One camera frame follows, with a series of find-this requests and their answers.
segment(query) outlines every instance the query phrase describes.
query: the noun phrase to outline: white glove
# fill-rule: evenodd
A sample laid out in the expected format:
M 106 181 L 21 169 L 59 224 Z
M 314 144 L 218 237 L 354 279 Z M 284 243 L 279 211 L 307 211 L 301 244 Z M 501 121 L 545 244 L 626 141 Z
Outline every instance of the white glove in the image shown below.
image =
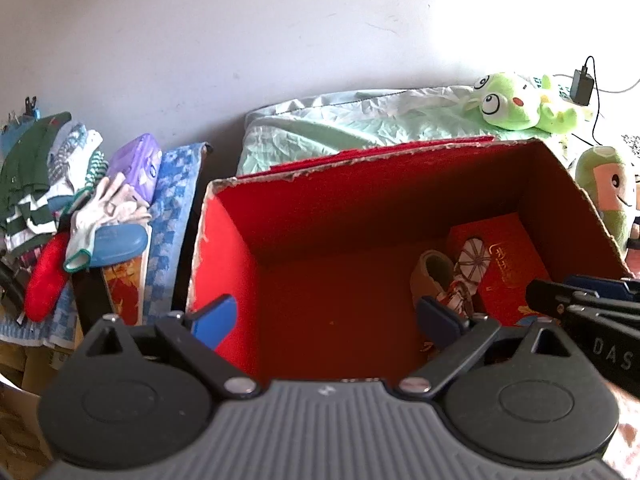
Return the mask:
M 104 177 L 95 187 L 91 200 L 71 217 L 71 238 L 63 264 L 66 272 L 78 272 L 89 266 L 98 227 L 128 222 L 145 223 L 151 218 L 146 211 L 146 203 L 139 205 L 132 199 L 132 187 L 129 184 L 122 185 L 124 179 L 122 173 L 118 173 L 111 183 L 108 177 Z

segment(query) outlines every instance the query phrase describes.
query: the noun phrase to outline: green frog plush toy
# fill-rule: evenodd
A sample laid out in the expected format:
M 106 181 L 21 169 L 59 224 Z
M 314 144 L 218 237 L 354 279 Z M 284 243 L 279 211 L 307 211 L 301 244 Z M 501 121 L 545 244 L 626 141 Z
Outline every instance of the green frog plush toy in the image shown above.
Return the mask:
M 514 73 L 484 76 L 474 85 L 465 110 L 476 106 L 486 122 L 505 130 L 535 126 L 550 134 L 567 134 L 593 117 L 588 108 L 562 99 L 558 86 L 547 75 L 542 88 Z
M 626 257 L 626 245 L 636 217 L 634 173 L 631 164 L 610 146 L 588 149 L 575 167 L 576 184 L 591 198 L 622 258 Z

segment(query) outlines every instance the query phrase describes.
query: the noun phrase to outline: purple package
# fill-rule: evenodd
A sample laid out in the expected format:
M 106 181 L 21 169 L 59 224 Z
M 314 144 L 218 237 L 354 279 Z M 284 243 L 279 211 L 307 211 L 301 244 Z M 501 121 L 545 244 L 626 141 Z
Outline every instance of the purple package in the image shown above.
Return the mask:
M 122 146 L 109 161 L 107 176 L 123 173 L 125 182 L 133 186 L 136 198 L 149 204 L 154 197 L 162 151 L 151 134 L 142 134 Z

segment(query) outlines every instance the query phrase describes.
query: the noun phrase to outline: power adapter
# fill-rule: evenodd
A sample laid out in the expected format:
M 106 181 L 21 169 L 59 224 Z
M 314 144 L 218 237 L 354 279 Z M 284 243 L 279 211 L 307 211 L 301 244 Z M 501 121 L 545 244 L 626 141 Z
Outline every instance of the power adapter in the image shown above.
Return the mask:
M 587 65 L 582 70 L 574 71 L 574 79 L 571 82 L 571 101 L 577 105 L 588 106 L 593 92 L 593 77 L 587 73 Z

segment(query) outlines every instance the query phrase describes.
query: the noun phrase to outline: red cardboard box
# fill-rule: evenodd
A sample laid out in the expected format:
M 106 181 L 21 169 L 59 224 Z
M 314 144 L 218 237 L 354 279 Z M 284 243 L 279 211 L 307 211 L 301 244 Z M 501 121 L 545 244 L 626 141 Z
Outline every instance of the red cardboard box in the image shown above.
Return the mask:
M 534 278 L 548 280 L 549 275 L 518 214 L 452 227 L 447 237 L 447 253 L 454 262 L 469 238 L 480 238 L 491 256 L 474 306 L 503 325 L 533 322 L 535 314 L 525 300 L 527 285 Z
M 420 367 L 409 280 L 452 226 L 517 213 L 552 279 L 628 275 L 591 203 L 539 141 L 306 164 L 211 182 L 200 218 L 188 309 L 233 295 L 238 322 L 217 352 L 263 382 L 394 384 Z

